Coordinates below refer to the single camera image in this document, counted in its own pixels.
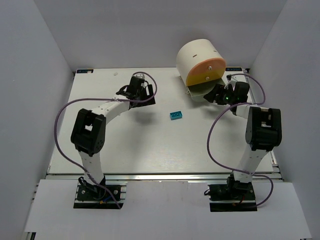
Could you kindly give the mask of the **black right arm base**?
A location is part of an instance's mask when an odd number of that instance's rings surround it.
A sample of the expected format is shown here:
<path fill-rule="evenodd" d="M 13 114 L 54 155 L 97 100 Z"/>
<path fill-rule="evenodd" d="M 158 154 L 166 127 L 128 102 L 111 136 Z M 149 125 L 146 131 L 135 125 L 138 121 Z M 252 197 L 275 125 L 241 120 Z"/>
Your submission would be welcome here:
<path fill-rule="evenodd" d="M 224 184 L 209 184 L 204 195 L 209 197 L 211 212 L 256 212 L 256 196 L 251 182 L 243 183 L 227 178 Z"/>

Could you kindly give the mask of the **yellow drawer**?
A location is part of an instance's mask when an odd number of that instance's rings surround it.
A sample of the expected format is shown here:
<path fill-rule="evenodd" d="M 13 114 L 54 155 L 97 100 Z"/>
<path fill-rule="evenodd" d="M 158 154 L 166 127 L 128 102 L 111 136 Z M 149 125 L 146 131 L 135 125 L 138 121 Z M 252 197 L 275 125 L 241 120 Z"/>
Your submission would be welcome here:
<path fill-rule="evenodd" d="M 186 78 L 185 84 L 186 86 L 193 86 L 198 85 L 210 81 L 214 81 L 220 79 L 223 76 L 223 73 L 220 74 L 219 72 L 202 72 L 196 74 L 189 74 Z"/>

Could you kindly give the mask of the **long teal lego brick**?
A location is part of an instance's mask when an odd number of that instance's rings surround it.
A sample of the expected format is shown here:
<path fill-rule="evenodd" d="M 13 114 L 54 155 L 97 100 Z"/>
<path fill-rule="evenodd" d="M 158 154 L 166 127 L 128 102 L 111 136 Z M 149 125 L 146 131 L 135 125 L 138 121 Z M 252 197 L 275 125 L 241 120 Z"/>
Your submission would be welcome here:
<path fill-rule="evenodd" d="M 181 119 L 183 117 L 183 114 L 182 114 L 181 111 L 175 111 L 175 112 L 171 112 L 169 114 L 169 117 L 170 117 L 171 121 L 178 120 L 178 119 Z"/>

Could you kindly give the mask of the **white cylindrical drawer cabinet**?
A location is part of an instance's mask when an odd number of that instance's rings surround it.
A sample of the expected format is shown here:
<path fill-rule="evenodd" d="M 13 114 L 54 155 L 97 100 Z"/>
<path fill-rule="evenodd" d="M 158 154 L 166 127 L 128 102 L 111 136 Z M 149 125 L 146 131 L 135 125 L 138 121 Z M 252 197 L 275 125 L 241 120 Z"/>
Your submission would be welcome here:
<path fill-rule="evenodd" d="M 211 58 L 223 57 L 209 40 L 196 39 L 186 43 L 176 56 L 176 68 L 184 84 L 186 85 L 189 72 L 196 64 Z"/>

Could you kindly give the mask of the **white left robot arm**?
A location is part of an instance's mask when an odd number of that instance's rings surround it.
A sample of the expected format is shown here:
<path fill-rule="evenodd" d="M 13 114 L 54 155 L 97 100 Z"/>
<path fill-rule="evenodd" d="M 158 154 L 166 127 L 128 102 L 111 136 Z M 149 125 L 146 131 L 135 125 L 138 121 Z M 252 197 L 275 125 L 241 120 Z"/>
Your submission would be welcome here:
<path fill-rule="evenodd" d="M 132 108 L 155 103 L 153 85 L 133 75 L 129 84 L 121 87 L 111 100 L 92 109 L 79 110 L 70 140 L 81 157 L 86 183 L 91 185 L 105 183 L 100 151 L 105 144 L 107 124 Z"/>

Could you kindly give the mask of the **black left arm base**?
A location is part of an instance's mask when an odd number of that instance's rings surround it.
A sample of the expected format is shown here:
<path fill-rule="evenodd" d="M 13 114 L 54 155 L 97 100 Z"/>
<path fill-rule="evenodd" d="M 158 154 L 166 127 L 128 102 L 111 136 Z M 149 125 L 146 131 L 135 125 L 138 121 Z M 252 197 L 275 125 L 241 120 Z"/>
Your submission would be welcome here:
<path fill-rule="evenodd" d="M 112 195 L 97 185 L 92 185 L 85 181 L 84 177 L 78 178 L 75 198 L 73 203 L 74 209 L 95 209 L 95 210 L 120 210 L 126 198 L 127 185 L 121 184 L 104 184 L 110 190 Z"/>

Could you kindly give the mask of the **orange drawer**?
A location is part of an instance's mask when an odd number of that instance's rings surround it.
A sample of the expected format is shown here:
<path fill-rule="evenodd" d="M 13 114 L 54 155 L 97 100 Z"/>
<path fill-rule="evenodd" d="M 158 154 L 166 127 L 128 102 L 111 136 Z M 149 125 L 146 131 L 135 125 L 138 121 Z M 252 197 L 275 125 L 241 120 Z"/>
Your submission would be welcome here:
<path fill-rule="evenodd" d="M 223 58 L 214 57 L 197 63 L 190 71 L 189 74 L 218 72 L 220 74 L 225 73 L 227 63 Z"/>

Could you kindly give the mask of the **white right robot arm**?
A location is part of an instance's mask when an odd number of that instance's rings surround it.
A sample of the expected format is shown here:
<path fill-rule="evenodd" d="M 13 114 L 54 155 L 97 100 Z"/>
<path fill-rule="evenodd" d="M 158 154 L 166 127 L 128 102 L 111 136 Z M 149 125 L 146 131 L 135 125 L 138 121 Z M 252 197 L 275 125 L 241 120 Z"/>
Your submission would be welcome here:
<path fill-rule="evenodd" d="M 249 104 L 249 90 L 250 85 L 246 82 L 236 82 L 234 86 L 217 84 L 203 96 L 210 103 L 232 106 L 230 111 L 235 116 L 247 120 L 247 145 L 238 166 L 232 171 L 234 181 L 242 184 L 252 181 L 262 159 L 282 141 L 281 110 Z"/>

